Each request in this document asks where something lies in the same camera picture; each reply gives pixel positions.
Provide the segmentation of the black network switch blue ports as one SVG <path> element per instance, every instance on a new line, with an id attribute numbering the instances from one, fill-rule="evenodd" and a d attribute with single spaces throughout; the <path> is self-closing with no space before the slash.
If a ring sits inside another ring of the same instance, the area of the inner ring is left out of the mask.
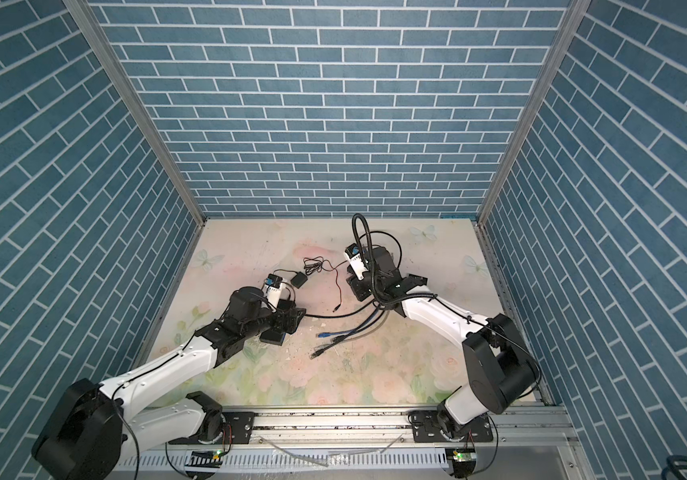
<path id="1" fill-rule="evenodd" d="M 259 341 L 265 344 L 281 346 L 287 333 L 281 329 L 267 329 L 259 335 Z"/>

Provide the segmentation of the black ethernet cable gold plug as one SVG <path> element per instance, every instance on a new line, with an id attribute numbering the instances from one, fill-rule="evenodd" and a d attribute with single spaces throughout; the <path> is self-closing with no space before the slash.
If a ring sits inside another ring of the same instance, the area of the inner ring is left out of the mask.
<path id="1" fill-rule="evenodd" d="M 373 245 L 371 243 L 371 240 L 373 240 L 373 235 L 387 236 L 387 238 L 391 238 L 391 240 L 393 240 L 393 242 L 395 242 L 395 245 L 397 246 L 397 251 L 399 252 L 399 254 L 397 254 L 397 259 L 393 259 L 393 261 L 395 262 L 395 265 L 398 268 L 401 267 L 401 261 L 403 261 L 403 246 L 401 246 L 401 242 L 399 242 L 399 240 L 397 240 L 397 238 L 393 234 L 391 234 L 389 232 L 385 232 L 383 230 L 371 230 L 369 232 L 365 232 L 365 233 L 357 236 L 357 240 L 355 240 L 355 243 L 357 244 L 357 246 L 359 246 L 359 248 L 373 249 L 373 248 L 375 248 L 375 246 L 381 246 L 381 245 Z M 340 267 L 342 267 L 343 264 L 347 264 L 347 267 L 349 267 L 349 262 L 345 261 L 345 263 L 341 263 Z M 315 315 L 315 314 L 307 313 L 304 317 L 305 318 L 311 318 L 311 319 L 330 319 L 330 320 L 342 319 L 342 318 L 355 316 L 355 315 L 359 314 L 359 312 L 367 309 L 367 307 L 369 307 L 369 306 L 373 306 L 373 308 L 375 308 L 375 313 L 379 313 L 383 310 L 391 310 L 393 308 L 397 308 L 397 306 L 399 306 L 399 303 L 378 302 L 378 301 L 375 301 L 372 297 L 369 297 L 369 299 L 361 302 L 361 307 L 359 307 L 359 308 L 355 309 L 355 311 L 351 311 L 349 313 L 343 313 L 343 314 L 337 314 L 337 315 Z"/>

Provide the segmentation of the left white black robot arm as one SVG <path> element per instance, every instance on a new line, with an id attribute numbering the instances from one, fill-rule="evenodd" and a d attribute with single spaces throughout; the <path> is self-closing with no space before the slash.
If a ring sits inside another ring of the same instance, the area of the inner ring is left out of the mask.
<path id="1" fill-rule="evenodd" d="M 222 408 L 207 394 L 191 392 L 171 407 L 151 405 L 227 362 L 250 338 L 293 334 L 305 314 L 277 291 L 233 291 L 221 316 L 171 352 L 101 382 L 71 384 L 35 440 L 32 458 L 54 479 L 103 479 L 119 462 L 170 440 L 217 440 Z"/>

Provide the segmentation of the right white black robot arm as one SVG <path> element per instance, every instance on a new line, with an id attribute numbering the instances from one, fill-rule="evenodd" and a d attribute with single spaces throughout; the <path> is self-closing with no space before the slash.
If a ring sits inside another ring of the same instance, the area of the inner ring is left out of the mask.
<path id="1" fill-rule="evenodd" d="M 439 430 L 450 440 L 471 431 L 471 423 L 501 414 L 539 383 L 537 360 L 525 348 L 515 322 L 499 314 L 485 317 L 465 310 L 427 287 L 427 278 L 404 276 L 383 247 L 355 243 L 345 249 L 347 283 L 357 298 L 369 296 L 400 316 L 431 328 L 463 352 L 467 381 L 437 406 Z"/>

